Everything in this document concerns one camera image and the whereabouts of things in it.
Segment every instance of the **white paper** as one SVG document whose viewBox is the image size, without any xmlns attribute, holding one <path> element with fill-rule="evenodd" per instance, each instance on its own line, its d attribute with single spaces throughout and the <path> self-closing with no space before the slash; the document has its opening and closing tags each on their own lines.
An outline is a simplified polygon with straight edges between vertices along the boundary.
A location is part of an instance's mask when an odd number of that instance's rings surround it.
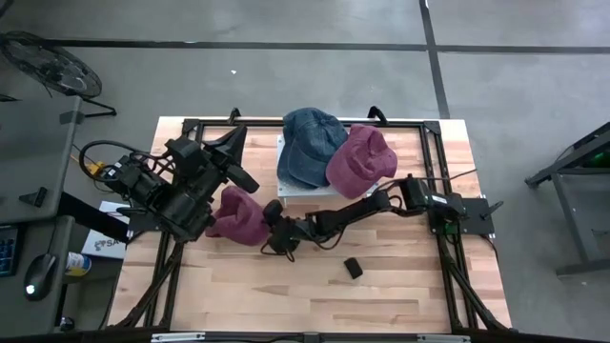
<svg viewBox="0 0 610 343">
<path fill-rule="evenodd" d="M 129 204 L 102 201 L 99 210 L 101 212 L 116 212 L 116 209 L 118 208 L 129 206 Z M 130 218 L 124 215 L 113 213 L 112 216 L 126 224 L 129 224 L 130 222 Z M 125 243 L 121 243 L 115 239 L 109 238 L 108 236 L 95 230 L 90 230 L 89 235 L 87 236 L 87 241 L 85 241 L 85 245 L 83 246 L 81 253 L 93 256 L 123 259 L 125 258 Z"/>
</svg>

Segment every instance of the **keyboard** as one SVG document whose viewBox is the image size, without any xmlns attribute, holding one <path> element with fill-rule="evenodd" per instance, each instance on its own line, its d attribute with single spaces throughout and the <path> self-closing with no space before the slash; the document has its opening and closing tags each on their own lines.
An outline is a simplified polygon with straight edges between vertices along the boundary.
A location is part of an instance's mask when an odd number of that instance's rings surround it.
<svg viewBox="0 0 610 343">
<path fill-rule="evenodd" d="M 23 237 L 23 228 L 16 225 L 0 226 L 0 277 L 13 276 L 17 272 L 19 247 Z"/>
</svg>

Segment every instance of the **computer mouse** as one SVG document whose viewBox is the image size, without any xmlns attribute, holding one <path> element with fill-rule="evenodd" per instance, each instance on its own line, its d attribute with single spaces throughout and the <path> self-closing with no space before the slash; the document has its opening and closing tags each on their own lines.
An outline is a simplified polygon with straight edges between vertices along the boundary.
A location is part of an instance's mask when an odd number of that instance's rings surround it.
<svg viewBox="0 0 610 343">
<path fill-rule="evenodd" d="M 23 280 L 26 299 L 42 300 L 51 290 L 51 280 L 55 272 L 55 256 L 44 253 L 34 257 Z"/>
</svg>

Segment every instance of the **baseball cap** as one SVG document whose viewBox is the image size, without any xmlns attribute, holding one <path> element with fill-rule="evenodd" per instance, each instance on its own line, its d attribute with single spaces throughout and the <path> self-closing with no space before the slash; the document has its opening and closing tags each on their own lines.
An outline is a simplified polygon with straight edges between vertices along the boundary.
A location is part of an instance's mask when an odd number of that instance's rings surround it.
<svg viewBox="0 0 610 343">
<path fill-rule="evenodd" d="M 305 108 L 288 113 L 277 176 L 304 188 L 329 186 L 326 167 L 347 137 L 341 122 L 324 111 Z"/>
<path fill-rule="evenodd" d="M 271 228 L 263 209 L 244 190 L 228 186 L 220 195 L 220 209 L 213 214 L 216 222 L 205 231 L 208 237 L 226 237 L 248 246 L 262 243 Z"/>
<path fill-rule="evenodd" d="M 347 142 L 339 148 L 326 168 L 326 177 L 341 195 L 354 199 L 383 176 L 394 177 L 397 155 L 388 147 L 377 128 L 354 124 Z"/>
</svg>

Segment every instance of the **black eraser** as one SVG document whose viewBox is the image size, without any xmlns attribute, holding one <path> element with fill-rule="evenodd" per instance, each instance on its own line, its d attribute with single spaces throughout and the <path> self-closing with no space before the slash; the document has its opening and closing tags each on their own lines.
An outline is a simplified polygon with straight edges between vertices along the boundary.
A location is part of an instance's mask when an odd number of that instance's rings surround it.
<svg viewBox="0 0 610 343">
<path fill-rule="evenodd" d="M 346 259 L 343 264 L 345 264 L 347 271 L 350 272 L 353 279 L 357 279 L 362 275 L 362 268 L 360 268 L 360 265 L 355 258 L 350 257 Z"/>
</svg>

